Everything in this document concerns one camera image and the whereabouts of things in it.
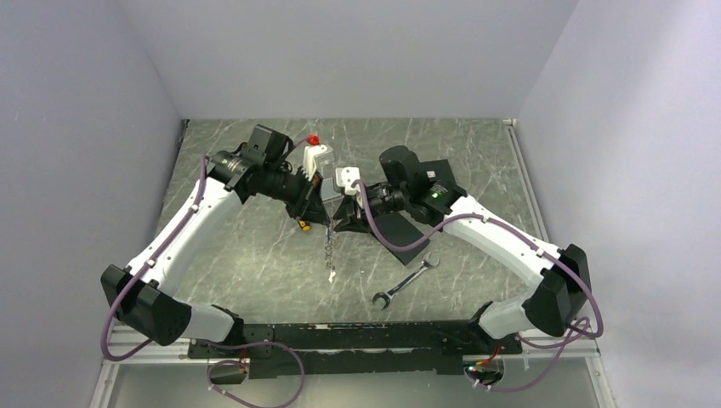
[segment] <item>gray wall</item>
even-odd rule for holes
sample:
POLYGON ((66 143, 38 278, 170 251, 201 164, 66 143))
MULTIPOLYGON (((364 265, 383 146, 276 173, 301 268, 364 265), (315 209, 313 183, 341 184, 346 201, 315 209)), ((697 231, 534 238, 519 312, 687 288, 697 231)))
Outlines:
POLYGON ((581 0, 519 116, 621 407, 721 405, 721 3, 581 0))
POLYGON ((115 1, 0 5, 0 406, 87 406, 100 273, 152 235, 179 117, 115 1))
POLYGON ((121 0, 182 117, 516 117, 577 0, 121 0))

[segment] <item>small object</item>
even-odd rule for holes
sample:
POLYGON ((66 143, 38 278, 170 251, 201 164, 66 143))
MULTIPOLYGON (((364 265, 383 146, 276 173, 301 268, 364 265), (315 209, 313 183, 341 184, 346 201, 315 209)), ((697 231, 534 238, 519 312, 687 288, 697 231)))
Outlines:
POLYGON ((311 146, 317 146, 321 144, 321 138, 318 137, 315 133, 310 133, 308 135, 308 144, 311 146))
POLYGON ((389 305, 391 299, 393 299, 393 296, 398 293, 401 289, 406 287, 409 283, 413 282, 418 276, 420 276, 423 272, 425 272, 428 269, 435 268, 438 266, 438 263, 440 262, 440 259, 438 258, 431 258, 431 251, 426 252, 425 255, 423 255, 423 261, 421 261, 421 264, 411 272, 410 275, 406 276, 404 280, 402 280, 398 285, 393 286, 393 289, 387 291, 387 292, 378 292, 373 296, 373 303, 375 303, 378 299, 383 299, 385 302, 385 305, 383 306, 383 310, 385 310, 389 305))
POLYGON ((310 224, 306 223, 305 221, 303 221, 301 219, 298 220, 298 226, 300 227, 301 230, 303 230, 305 232, 310 231, 310 224))

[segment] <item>metal wrench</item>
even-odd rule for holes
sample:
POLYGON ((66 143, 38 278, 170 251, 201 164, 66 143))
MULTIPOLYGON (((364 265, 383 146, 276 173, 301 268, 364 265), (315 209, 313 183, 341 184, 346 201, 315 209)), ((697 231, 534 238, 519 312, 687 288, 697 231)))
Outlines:
POLYGON ((393 299, 393 296, 396 293, 400 292, 401 289, 406 287, 406 285, 408 285, 409 283, 413 282, 426 270, 438 266, 440 259, 438 257, 431 258, 431 253, 432 252, 426 252, 426 254, 423 255, 423 261, 421 262, 421 264, 415 270, 413 270, 410 275, 406 276, 406 278, 402 280, 398 285, 393 286, 393 289, 387 292, 376 293, 373 296, 373 303, 375 303, 378 299, 382 299, 385 302, 385 305, 383 306, 383 310, 385 310, 388 306, 390 306, 390 301, 393 299))

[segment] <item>metal chain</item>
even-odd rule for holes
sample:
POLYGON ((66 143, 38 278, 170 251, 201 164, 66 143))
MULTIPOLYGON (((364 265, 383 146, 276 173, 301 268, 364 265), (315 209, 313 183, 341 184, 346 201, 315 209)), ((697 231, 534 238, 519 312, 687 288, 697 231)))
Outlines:
POLYGON ((326 244, 324 245, 324 248, 326 250, 326 269, 330 270, 331 272, 334 272, 336 270, 336 265, 333 262, 333 252, 335 248, 338 246, 338 234, 333 232, 333 228, 335 227, 335 221, 331 220, 330 225, 326 228, 326 244))

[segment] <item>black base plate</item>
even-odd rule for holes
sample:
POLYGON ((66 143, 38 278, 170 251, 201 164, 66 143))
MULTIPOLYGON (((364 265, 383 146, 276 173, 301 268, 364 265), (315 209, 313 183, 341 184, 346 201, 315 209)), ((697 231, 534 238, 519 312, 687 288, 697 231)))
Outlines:
MULTIPOLYGON (((431 371, 438 374, 461 372, 462 358, 491 354, 495 347, 473 343, 467 320, 409 321, 392 323, 327 323, 245 325, 249 343, 265 339, 283 343, 299 352, 309 374, 351 372, 431 371), (365 353, 360 349, 414 349, 410 353, 365 353), (315 350, 343 349, 336 354, 315 350)), ((501 354, 520 354, 521 345, 508 335, 499 341, 501 354)), ((295 359, 268 347, 250 348, 250 378, 272 378, 297 374, 295 359)), ((191 359, 227 358, 221 352, 198 343, 190 346, 191 359)))
MULTIPOLYGON (((262 342, 263 340, 273 340, 273 329, 268 326, 249 326, 243 327, 243 335, 248 343, 262 342)), ((198 341, 188 347, 188 358, 190 359, 221 359, 229 356, 236 357, 241 353, 241 349, 229 352, 227 350, 217 350, 209 347, 207 343, 198 341)), ((251 347, 247 351, 247 356, 252 359, 267 359, 273 352, 271 346, 251 347)))

